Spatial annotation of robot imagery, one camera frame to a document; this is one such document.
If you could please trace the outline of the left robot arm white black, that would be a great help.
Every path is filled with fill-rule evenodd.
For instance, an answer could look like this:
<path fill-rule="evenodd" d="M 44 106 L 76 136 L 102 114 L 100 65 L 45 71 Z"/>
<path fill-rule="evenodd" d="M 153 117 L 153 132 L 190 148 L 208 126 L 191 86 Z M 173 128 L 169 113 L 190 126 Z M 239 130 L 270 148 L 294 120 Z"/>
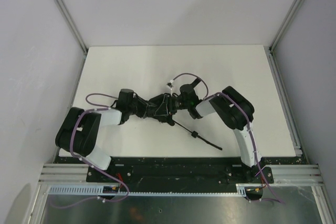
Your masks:
<path fill-rule="evenodd" d="M 112 105 L 95 104 L 93 109 L 72 107 L 56 135 L 56 146 L 90 166 L 107 170 L 111 157 L 97 146 L 99 130 L 121 125 L 132 115 L 145 118 L 158 108 L 156 103 L 141 98 L 130 89 L 121 89 L 113 99 Z"/>

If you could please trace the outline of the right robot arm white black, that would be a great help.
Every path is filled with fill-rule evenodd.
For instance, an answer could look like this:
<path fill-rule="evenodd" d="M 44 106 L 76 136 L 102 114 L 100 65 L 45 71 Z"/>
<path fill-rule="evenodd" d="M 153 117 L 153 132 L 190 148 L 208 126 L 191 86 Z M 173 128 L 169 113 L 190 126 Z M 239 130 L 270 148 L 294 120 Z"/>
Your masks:
<path fill-rule="evenodd" d="M 184 84 L 179 94 L 164 94 L 164 115 L 172 117 L 178 110 L 187 110 L 193 119 L 216 113 L 224 124 L 233 130 L 240 150 L 241 162 L 250 168 L 259 167 L 262 156 L 256 147 L 252 131 L 255 109 L 233 87 L 200 99 L 196 84 Z"/>

